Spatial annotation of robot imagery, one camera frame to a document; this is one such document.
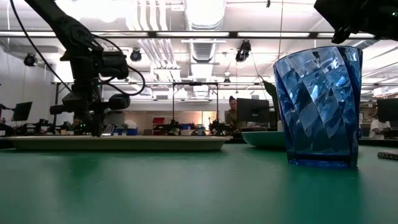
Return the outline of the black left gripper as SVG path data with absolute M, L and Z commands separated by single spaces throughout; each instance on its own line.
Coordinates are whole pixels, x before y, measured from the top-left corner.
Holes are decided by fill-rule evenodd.
M 60 59 L 70 63 L 73 84 L 72 90 L 62 99 L 61 105 L 50 107 L 52 114 L 101 111 L 107 104 L 100 97 L 99 76 L 125 79 L 129 75 L 126 56 L 118 51 L 92 51 L 86 55 L 73 55 L 65 52 Z M 102 135 L 103 118 L 100 113 L 91 114 L 91 135 Z

